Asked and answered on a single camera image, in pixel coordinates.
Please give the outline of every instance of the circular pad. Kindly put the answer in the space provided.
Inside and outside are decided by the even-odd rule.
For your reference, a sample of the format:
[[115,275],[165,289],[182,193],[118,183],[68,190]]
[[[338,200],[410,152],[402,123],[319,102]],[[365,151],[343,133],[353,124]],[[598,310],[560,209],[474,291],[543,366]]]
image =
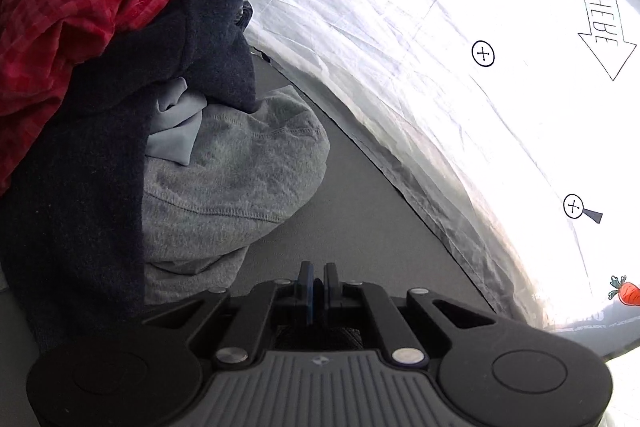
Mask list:
[[504,387],[518,393],[550,393],[567,377],[560,360],[541,351],[511,351],[494,362],[494,377]]
[[131,328],[45,353],[31,368],[27,396],[52,427],[148,427],[183,411],[202,378],[178,331]]

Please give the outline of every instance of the light blue fabric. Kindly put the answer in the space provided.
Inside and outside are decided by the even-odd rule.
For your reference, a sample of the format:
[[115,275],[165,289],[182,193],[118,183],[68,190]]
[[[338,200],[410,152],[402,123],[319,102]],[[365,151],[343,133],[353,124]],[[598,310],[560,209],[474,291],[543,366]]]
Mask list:
[[166,90],[158,98],[145,154],[189,165],[205,107],[206,97],[188,89],[183,77],[168,82]]
[[191,165],[146,158],[145,303],[235,280],[247,247],[292,216],[324,178],[329,140],[294,87],[252,113],[210,104]]

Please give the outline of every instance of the ribbed gray plate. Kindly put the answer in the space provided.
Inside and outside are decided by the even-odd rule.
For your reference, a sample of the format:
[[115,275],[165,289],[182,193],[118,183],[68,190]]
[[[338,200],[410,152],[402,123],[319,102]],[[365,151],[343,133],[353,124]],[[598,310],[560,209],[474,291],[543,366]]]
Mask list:
[[384,365],[375,351],[269,351],[257,366],[217,375],[171,427],[472,427],[428,378]]

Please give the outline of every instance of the crosshair symbol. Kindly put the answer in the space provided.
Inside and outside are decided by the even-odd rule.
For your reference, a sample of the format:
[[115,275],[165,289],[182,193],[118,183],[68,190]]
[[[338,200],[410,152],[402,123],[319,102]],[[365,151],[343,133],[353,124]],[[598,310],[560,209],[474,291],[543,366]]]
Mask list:
[[584,211],[584,204],[580,196],[569,194],[564,198],[564,213],[571,219],[578,219]]
[[471,55],[478,66],[488,68],[495,62],[494,49],[486,41],[478,41],[471,47]]

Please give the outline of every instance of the circle target marker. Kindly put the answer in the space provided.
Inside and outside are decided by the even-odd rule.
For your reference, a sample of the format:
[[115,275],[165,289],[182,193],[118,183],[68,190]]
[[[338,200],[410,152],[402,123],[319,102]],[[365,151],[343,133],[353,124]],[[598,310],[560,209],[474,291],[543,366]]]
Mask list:
[[564,207],[564,213],[571,219],[578,219],[582,214],[584,214],[585,216],[591,217],[591,219],[598,224],[602,220],[602,214],[600,212],[595,212],[595,210],[585,208],[584,203],[582,203],[582,199],[576,194],[569,194],[565,197],[562,206]]
[[494,49],[486,41],[476,41],[471,47],[471,55],[478,66],[488,68],[495,62]]

